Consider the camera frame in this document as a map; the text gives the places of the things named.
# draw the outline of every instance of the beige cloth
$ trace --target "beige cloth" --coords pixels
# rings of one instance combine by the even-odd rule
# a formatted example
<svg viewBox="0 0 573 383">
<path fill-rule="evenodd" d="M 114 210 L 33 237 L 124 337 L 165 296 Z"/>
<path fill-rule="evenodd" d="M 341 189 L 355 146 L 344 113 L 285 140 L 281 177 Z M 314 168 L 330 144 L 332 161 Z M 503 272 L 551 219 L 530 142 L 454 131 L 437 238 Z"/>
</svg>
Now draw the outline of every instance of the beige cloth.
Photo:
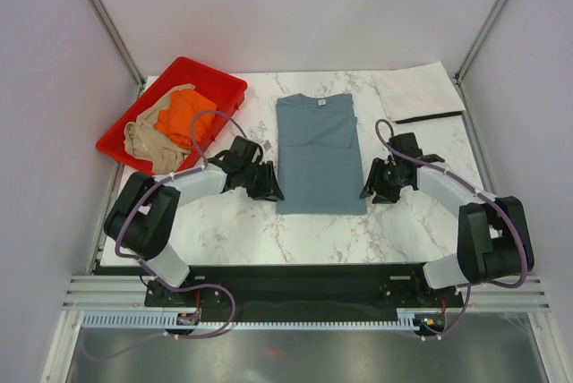
<svg viewBox="0 0 573 383">
<path fill-rule="evenodd" d="M 157 103 L 141 112 L 135 122 L 129 122 L 124 129 L 125 152 L 137 159 L 150 161 L 153 164 L 153 174 L 176 171 L 190 152 L 189 149 L 174 144 L 153 127 L 158 121 L 159 110 L 169 108 L 171 92 L 181 89 L 195 89 L 195 87 L 191 83 L 175 86 L 158 99 Z"/>
</svg>

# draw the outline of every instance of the white board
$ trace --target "white board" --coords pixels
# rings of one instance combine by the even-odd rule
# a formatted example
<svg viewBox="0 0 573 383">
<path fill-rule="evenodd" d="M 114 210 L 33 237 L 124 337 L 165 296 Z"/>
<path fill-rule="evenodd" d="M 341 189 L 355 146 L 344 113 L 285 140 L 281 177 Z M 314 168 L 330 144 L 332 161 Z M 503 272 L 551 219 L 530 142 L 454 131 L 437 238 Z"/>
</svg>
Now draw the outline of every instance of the white board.
<svg viewBox="0 0 573 383">
<path fill-rule="evenodd" d="M 143 75 L 185 55 L 228 72 L 455 71 L 494 0 L 103 0 Z"/>
</svg>

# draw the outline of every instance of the gray floor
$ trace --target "gray floor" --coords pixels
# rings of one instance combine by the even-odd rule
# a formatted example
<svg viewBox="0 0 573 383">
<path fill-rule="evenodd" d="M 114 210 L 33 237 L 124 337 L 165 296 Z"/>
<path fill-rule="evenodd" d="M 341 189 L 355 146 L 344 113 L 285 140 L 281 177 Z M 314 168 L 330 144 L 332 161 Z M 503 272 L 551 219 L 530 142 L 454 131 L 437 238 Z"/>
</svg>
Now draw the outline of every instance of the gray floor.
<svg viewBox="0 0 573 383">
<path fill-rule="evenodd" d="M 86 349 L 108 355 L 149 334 L 96 330 Z M 390 332 L 232 331 L 201 341 L 160 338 L 114 360 L 79 355 L 85 383 L 544 382 L 526 316 L 468 315 L 447 338 Z"/>
</svg>

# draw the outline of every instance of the marble table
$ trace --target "marble table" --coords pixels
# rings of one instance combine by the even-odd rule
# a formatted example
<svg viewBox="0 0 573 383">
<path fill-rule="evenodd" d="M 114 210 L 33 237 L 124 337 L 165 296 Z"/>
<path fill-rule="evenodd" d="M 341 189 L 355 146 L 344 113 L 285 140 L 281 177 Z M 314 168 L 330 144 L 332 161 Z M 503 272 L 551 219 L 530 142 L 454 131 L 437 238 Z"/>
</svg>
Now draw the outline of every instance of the marble table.
<svg viewBox="0 0 573 383">
<path fill-rule="evenodd" d="M 295 93 L 325 97 L 349 92 L 358 118 L 358 140 L 366 179 L 372 160 L 387 152 L 374 134 L 385 117 L 376 72 L 283 72 L 237 74 L 249 84 L 235 114 L 249 137 L 272 148 L 277 163 L 277 98 Z M 461 116 L 395 126 L 415 132 L 424 153 L 436 153 L 451 168 L 482 187 Z M 228 149 L 237 131 L 231 123 L 209 148 L 213 156 Z M 122 185 L 133 170 L 126 167 Z M 280 216 L 276 204 L 250 200 L 244 190 L 210 196 L 178 209 L 170 242 L 190 265 L 327 264 L 436 260 L 456 250 L 457 220 L 433 198 L 410 188 L 394 205 L 372 205 L 363 216 Z M 131 266 L 117 258 L 107 238 L 100 265 Z"/>
</svg>

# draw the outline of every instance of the white panel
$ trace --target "white panel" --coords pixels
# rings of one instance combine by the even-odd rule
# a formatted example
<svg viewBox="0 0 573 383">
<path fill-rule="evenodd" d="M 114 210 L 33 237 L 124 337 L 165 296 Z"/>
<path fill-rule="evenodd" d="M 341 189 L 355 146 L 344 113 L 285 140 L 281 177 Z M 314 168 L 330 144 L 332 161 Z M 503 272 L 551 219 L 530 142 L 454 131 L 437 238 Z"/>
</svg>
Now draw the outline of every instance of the white panel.
<svg viewBox="0 0 573 383">
<path fill-rule="evenodd" d="M 144 75 L 186 55 L 229 72 L 455 71 L 494 0 L 103 0 Z"/>
<path fill-rule="evenodd" d="M 466 78 L 500 194 L 525 205 L 540 275 L 573 354 L 573 1 L 509 0 Z"/>
<path fill-rule="evenodd" d="M 114 170 L 95 142 L 135 86 L 86 0 L 0 5 L 0 380 L 34 382 Z"/>
</svg>

